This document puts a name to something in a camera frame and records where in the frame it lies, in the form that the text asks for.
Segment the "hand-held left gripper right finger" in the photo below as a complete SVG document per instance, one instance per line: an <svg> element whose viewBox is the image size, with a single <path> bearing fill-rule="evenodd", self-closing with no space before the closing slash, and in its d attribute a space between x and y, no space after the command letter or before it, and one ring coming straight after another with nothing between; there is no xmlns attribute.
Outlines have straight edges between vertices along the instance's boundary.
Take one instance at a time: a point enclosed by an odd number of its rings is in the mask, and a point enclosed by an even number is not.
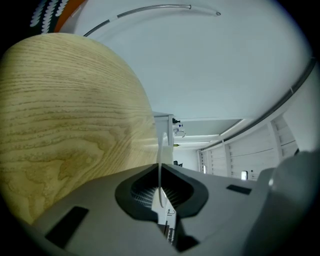
<svg viewBox="0 0 320 256"><path fill-rule="evenodd" d="M258 180L241 180L189 170L176 165L162 166L161 185L176 211L172 245L163 256L248 256L246 247L256 241L250 232L267 197L269 170Z"/></svg>

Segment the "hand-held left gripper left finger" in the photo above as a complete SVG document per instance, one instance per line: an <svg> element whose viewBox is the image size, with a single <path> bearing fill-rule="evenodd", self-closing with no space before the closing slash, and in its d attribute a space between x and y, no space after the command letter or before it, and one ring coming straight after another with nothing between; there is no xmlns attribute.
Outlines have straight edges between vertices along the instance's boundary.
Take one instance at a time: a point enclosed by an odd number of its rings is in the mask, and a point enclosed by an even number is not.
<svg viewBox="0 0 320 256"><path fill-rule="evenodd" d="M156 164L93 179L48 208L33 227L55 256L175 256L136 181L157 178Z"/></svg>

